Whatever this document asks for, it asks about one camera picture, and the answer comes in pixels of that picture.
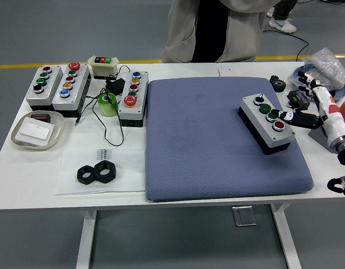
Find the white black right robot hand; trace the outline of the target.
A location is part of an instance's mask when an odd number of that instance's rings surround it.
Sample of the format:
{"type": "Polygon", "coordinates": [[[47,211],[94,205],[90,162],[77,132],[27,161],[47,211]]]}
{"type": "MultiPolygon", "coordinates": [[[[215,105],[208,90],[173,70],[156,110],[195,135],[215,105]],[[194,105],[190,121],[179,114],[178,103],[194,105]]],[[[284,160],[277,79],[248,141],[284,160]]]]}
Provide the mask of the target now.
{"type": "Polygon", "coordinates": [[[300,90],[311,96],[318,107],[319,115],[307,114],[301,111],[284,112],[272,109],[271,113],[285,123],[308,129],[324,127],[328,142],[332,144],[345,136],[345,121],[338,105],[326,87],[318,80],[304,72],[298,72],[299,81],[304,84],[300,90]]]}

